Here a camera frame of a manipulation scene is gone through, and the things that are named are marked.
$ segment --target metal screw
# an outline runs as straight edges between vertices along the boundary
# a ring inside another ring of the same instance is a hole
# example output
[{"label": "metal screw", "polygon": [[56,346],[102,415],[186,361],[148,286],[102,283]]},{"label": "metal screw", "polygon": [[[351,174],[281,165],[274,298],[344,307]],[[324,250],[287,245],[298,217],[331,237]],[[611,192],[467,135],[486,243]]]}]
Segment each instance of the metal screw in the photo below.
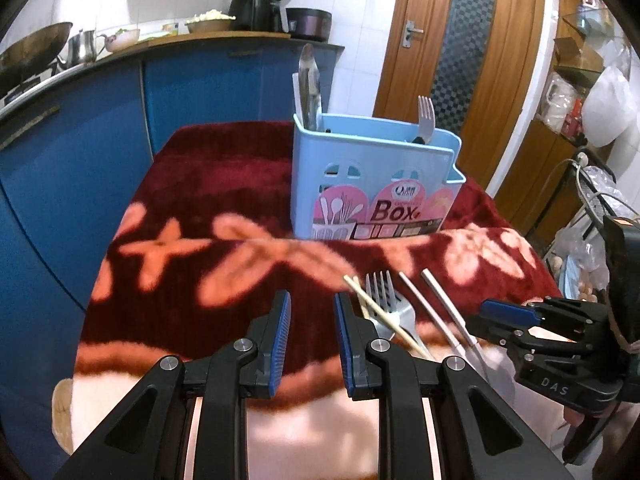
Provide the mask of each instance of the metal screw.
[{"label": "metal screw", "polygon": [[374,339],[371,342],[371,349],[376,352],[386,352],[391,348],[391,343],[386,339]]},{"label": "metal screw", "polygon": [[168,355],[160,361],[160,367],[162,370],[173,370],[178,365],[178,358],[172,355]]},{"label": "metal screw", "polygon": [[447,366],[451,368],[455,372],[459,372],[463,370],[466,366],[465,360],[462,357],[458,357],[457,355],[452,355],[451,357],[447,357],[445,361]]},{"label": "metal screw", "polygon": [[245,337],[237,339],[236,342],[234,343],[234,348],[239,352],[247,352],[248,350],[251,350],[253,346],[254,346],[254,342]]}]

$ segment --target door lock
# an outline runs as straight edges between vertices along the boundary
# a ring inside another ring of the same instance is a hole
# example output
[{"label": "door lock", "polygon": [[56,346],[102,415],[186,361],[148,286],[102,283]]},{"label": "door lock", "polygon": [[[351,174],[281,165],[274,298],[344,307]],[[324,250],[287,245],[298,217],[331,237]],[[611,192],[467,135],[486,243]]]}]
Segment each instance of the door lock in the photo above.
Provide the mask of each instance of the door lock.
[{"label": "door lock", "polygon": [[411,39],[413,34],[424,34],[421,28],[415,28],[415,22],[406,22],[404,26],[404,37],[402,38],[402,46],[411,48]]}]

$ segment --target countertop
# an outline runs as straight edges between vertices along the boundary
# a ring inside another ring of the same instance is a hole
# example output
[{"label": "countertop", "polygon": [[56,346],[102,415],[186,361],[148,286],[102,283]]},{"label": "countertop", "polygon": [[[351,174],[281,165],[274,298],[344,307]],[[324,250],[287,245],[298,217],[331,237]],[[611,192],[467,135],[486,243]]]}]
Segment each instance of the countertop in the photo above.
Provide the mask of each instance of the countertop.
[{"label": "countertop", "polygon": [[281,34],[276,32],[253,32],[253,31],[224,31],[224,32],[201,32],[197,34],[181,34],[178,36],[166,36],[164,38],[155,38],[153,40],[141,41],[125,50],[121,50],[110,56],[103,57],[93,63],[85,63],[78,65],[68,70],[63,70],[61,73],[55,76],[45,79],[42,83],[34,86],[30,90],[27,90],[20,97],[9,103],[7,106],[0,108],[0,125],[9,119],[9,117],[17,112],[20,108],[25,107],[29,102],[37,99],[41,94],[62,85],[65,82],[70,82],[80,76],[87,75],[89,73],[100,70],[111,65],[116,64],[119,61],[125,61],[128,59],[142,58],[145,54],[156,51],[156,49],[164,47],[177,47],[181,44],[187,45],[195,41],[214,41],[214,40],[232,40],[232,39],[263,39],[263,40],[277,40],[286,41],[287,43],[311,43],[313,46],[331,48],[334,50],[343,50],[344,47],[340,45],[334,45],[329,43],[319,43],[317,41],[305,41],[291,39],[289,34]]}]

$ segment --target frying pan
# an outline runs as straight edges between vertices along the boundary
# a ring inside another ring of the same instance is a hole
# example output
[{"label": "frying pan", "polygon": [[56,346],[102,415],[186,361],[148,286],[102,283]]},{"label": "frying pan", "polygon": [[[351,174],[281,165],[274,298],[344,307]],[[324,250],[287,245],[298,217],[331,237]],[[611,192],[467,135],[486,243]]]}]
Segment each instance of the frying pan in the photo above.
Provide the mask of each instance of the frying pan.
[{"label": "frying pan", "polygon": [[73,23],[36,30],[0,54],[0,97],[33,75],[44,72],[65,46]]}]

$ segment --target metal fork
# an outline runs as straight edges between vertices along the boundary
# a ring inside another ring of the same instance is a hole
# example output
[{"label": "metal fork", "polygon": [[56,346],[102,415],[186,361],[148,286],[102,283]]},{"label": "metal fork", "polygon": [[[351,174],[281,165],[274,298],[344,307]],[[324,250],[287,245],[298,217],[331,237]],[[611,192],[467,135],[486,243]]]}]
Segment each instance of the metal fork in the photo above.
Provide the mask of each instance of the metal fork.
[{"label": "metal fork", "polygon": [[[365,291],[370,295],[371,299],[379,304],[382,309],[384,309],[388,314],[392,317],[393,321],[395,321],[398,325],[400,325],[400,314],[395,309],[395,305],[392,306],[388,300],[385,291],[385,280],[382,276],[382,272],[380,272],[380,278],[376,276],[376,273],[373,272],[372,278],[369,277],[369,274],[365,276]],[[378,337],[382,339],[387,339],[391,341],[396,332],[390,329],[379,317],[375,311],[369,309],[369,319],[373,323],[373,326],[376,328],[376,332],[378,333]]]},{"label": "metal fork", "polygon": [[418,331],[415,327],[415,309],[414,306],[409,302],[407,298],[405,298],[399,292],[394,290],[394,284],[391,281],[391,273],[389,271],[386,272],[386,303],[390,304],[395,312],[398,313],[400,317],[400,322],[398,323],[405,332],[407,332],[414,341],[418,343],[418,346],[422,348],[428,355],[431,356],[431,352],[426,347],[426,345],[422,342],[422,339],[418,335]]},{"label": "metal fork", "polygon": [[418,96],[418,113],[420,115],[418,134],[424,143],[428,144],[436,128],[436,114],[430,97]]}]

